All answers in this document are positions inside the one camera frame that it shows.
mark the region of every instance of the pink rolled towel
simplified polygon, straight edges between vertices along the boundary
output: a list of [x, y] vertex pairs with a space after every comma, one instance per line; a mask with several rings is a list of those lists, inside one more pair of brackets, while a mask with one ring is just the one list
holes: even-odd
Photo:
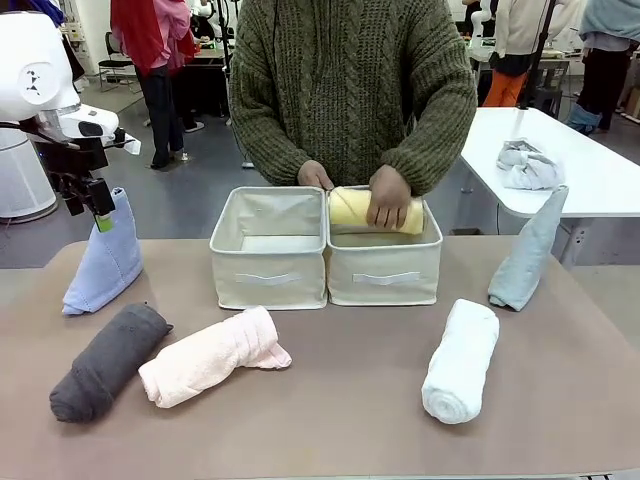
[[227, 378], [236, 367], [282, 369], [291, 357], [264, 307], [244, 312], [163, 348], [138, 369], [147, 397], [171, 408]]

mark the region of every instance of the yellow rolled towel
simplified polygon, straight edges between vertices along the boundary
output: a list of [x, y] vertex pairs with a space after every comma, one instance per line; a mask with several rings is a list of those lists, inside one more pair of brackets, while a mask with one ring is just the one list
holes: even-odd
[[[338, 187], [329, 194], [329, 220], [332, 225], [367, 226], [367, 210], [371, 203], [370, 190]], [[424, 228], [422, 200], [414, 198], [409, 204], [407, 219], [400, 233], [418, 235]]]

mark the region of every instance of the empty storage bin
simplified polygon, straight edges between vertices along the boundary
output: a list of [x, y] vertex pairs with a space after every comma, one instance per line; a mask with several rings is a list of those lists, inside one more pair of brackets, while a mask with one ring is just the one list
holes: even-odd
[[244, 309], [322, 308], [327, 303], [324, 192], [312, 187], [240, 187], [209, 244], [218, 303]]
[[419, 235], [329, 226], [329, 295], [336, 305], [432, 305], [442, 233], [426, 202]]

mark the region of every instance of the orange pants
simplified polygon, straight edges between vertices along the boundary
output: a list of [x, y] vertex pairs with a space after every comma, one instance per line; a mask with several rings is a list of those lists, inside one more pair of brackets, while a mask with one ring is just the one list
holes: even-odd
[[526, 73], [518, 77], [510, 77], [494, 70], [491, 90], [489, 90], [483, 107], [515, 107], [526, 79]]

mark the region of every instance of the blue fabric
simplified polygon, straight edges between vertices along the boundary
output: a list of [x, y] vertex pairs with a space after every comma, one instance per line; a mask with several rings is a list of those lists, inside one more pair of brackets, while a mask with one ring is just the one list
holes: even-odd
[[64, 296], [62, 313], [66, 315], [100, 310], [142, 271], [142, 254], [127, 194], [122, 188], [114, 188], [111, 197], [116, 206], [111, 212], [113, 227], [100, 232], [93, 226], [76, 276]]
[[600, 120], [602, 120], [602, 114], [596, 115], [595, 113], [587, 112], [576, 103], [571, 109], [571, 115], [569, 115], [566, 125], [577, 132], [589, 136], [598, 128]]
[[580, 37], [603, 32], [640, 42], [640, 0], [589, 0], [584, 10]]
[[529, 302], [547, 266], [568, 194], [568, 187], [558, 187], [524, 226], [511, 254], [491, 279], [489, 301], [493, 305], [519, 312]]
[[[35, 11], [42, 12], [47, 15], [56, 27], [59, 27], [64, 23], [64, 13], [62, 13], [62, 11], [49, 0], [28, 0], [28, 2]], [[16, 0], [9, 1], [9, 10], [21, 10]]]

